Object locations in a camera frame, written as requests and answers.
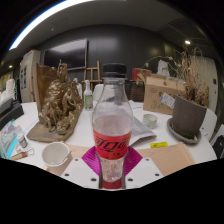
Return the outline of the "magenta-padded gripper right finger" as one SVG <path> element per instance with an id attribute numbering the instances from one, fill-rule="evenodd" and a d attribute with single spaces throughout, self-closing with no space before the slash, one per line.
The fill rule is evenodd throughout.
<path id="1" fill-rule="evenodd" d="M 128 148 L 123 164 L 123 188 L 143 187 L 163 177 L 159 168 L 149 157 L 141 156 L 132 147 Z"/>

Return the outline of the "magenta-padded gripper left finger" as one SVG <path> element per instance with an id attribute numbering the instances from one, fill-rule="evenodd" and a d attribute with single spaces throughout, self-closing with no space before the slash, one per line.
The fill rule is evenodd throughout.
<path id="1" fill-rule="evenodd" d="M 98 189 L 101 165 L 95 148 L 88 149 L 83 155 L 72 151 L 71 155 L 72 161 L 61 177 L 84 188 Z"/>

